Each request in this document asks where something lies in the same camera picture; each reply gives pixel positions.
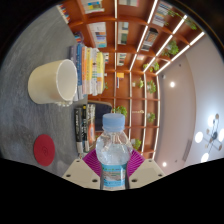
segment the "stack of books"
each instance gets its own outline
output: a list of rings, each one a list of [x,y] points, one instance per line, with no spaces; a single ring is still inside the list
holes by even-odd
[[[107,47],[106,24],[105,22],[89,24],[95,45],[97,48]]]
[[[64,19],[64,21],[66,22],[66,24],[68,24],[71,19],[69,17],[69,14],[68,12],[66,11],[66,8],[63,4],[59,4],[59,5],[56,5],[58,11],[60,12],[62,18]]]
[[[78,85],[74,101],[82,100],[84,95],[102,94],[104,88],[105,56],[97,48],[78,43],[70,46],[69,59],[77,69]]]
[[[128,22],[118,23],[118,44],[126,44],[128,38]]]
[[[152,23],[158,25],[158,26],[161,26],[163,27],[164,26],[164,23],[165,23],[165,16],[168,14],[168,11],[172,8],[171,5],[161,1],[160,4],[159,4],[159,7],[156,11],[156,14],[153,18],[153,21]]]
[[[142,50],[143,51],[148,51],[149,48],[153,45],[157,36],[158,36],[157,30],[154,29],[154,28],[150,28],[146,37],[145,37],[145,40],[142,44]]]
[[[104,12],[102,8],[102,0],[81,0],[85,14],[94,13],[94,12]]]
[[[119,5],[139,6],[139,0],[119,0]]]
[[[127,53],[118,53],[117,54],[117,65],[122,66],[124,65],[124,60],[126,58]]]
[[[103,53],[105,56],[105,64],[109,64],[109,53]]]

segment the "potted plant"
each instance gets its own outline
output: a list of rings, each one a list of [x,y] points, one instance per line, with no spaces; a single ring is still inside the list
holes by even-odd
[[[155,120],[156,116],[154,113],[147,113],[147,121],[152,123]]]
[[[147,66],[148,66],[148,64],[144,64],[144,65],[143,65],[143,69],[145,69]]]
[[[156,85],[152,80],[150,82],[147,82],[147,91],[150,93],[156,92]]]
[[[142,142],[139,139],[131,139],[131,144],[133,145],[133,148],[138,150]]]
[[[174,11],[172,11],[172,10],[169,10],[169,11],[168,11],[168,15],[170,15],[170,16],[172,16],[172,17],[174,17],[174,16],[179,16],[181,19],[184,20],[184,22],[185,22],[185,23],[186,23],[192,30],[196,30],[196,29],[197,29],[195,23],[194,23],[191,19],[189,19],[188,17],[187,17],[186,19],[184,19],[179,13],[174,12]]]
[[[105,89],[108,89],[108,85],[107,85],[107,82],[105,82]]]
[[[154,68],[155,71],[159,70],[159,63],[158,62],[153,63],[152,67]]]
[[[127,117],[127,110],[124,106],[118,106],[117,108],[112,109],[112,112],[123,114],[125,117]]]
[[[144,86],[144,81],[141,78],[139,79],[138,86],[139,86],[139,88],[142,88]]]
[[[154,69],[155,71],[159,70],[159,63],[158,63],[158,62],[153,63],[152,66],[149,67],[149,71],[150,71],[150,72],[153,72],[153,69]]]
[[[175,40],[171,40],[169,42],[169,44],[167,45],[166,49],[163,50],[162,56],[165,55],[165,56],[170,57],[171,54],[175,55],[175,54],[178,53],[178,51],[179,51],[179,48],[177,46],[176,41]]]
[[[153,67],[150,67],[150,68],[149,68],[149,71],[150,71],[150,72],[153,72]]]

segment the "red coaster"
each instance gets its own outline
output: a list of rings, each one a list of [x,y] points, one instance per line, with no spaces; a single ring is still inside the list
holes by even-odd
[[[37,162],[49,166],[54,160],[54,142],[48,135],[40,135],[34,142],[33,153]]]

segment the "green plant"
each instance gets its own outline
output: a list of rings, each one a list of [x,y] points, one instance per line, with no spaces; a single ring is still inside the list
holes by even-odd
[[[150,72],[153,72],[153,67],[150,67],[150,68],[149,68],[149,71],[150,71]]]
[[[107,82],[105,82],[105,89],[108,89],[108,85],[107,85]]]
[[[170,57],[170,54],[175,55],[178,53],[179,48],[178,48],[177,42],[175,40],[171,40],[169,42],[168,46],[170,47],[170,49],[163,50],[162,55],[166,55],[166,56]]]
[[[147,82],[147,85],[151,86],[151,88],[148,90],[150,93],[156,92],[156,85],[152,80],[150,82]]]
[[[144,86],[144,81],[140,78],[139,79],[139,88],[142,88]]]
[[[155,70],[155,71],[159,70],[159,64],[158,64],[158,62],[156,62],[156,63],[154,64],[154,70]]]
[[[145,69],[147,66],[148,66],[148,64],[144,64],[144,65],[143,65],[143,69]]]
[[[135,139],[135,144],[133,145],[133,148],[138,150],[142,142],[139,139]]]
[[[121,113],[125,117],[127,117],[127,110],[124,106],[118,106],[117,108],[112,109],[112,112],[114,113]]]
[[[169,11],[168,11],[168,15],[170,15],[170,16],[172,16],[172,17],[174,17],[174,16],[179,16],[181,19],[184,20],[184,22],[185,22],[185,23],[186,23],[192,30],[196,30],[196,29],[197,29],[195,23],[194,23],[191,19],[189,19],[189,18],[184,19],[184,18],[183,18],[179,13],[177,13],[177,12],[174,12],[174,11],[172,11],[172,10],[169,10]]]
[[[150,117],[147,118],[149,123],[152,123],[155,120],[156,116],[154,113],[150,113]]]

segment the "blue bottle cap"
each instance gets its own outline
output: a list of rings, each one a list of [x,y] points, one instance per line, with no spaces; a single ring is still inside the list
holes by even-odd
[[[103,129],[108,132],[118,132],[124,130],[125,116],[123,114],[104,114]]]

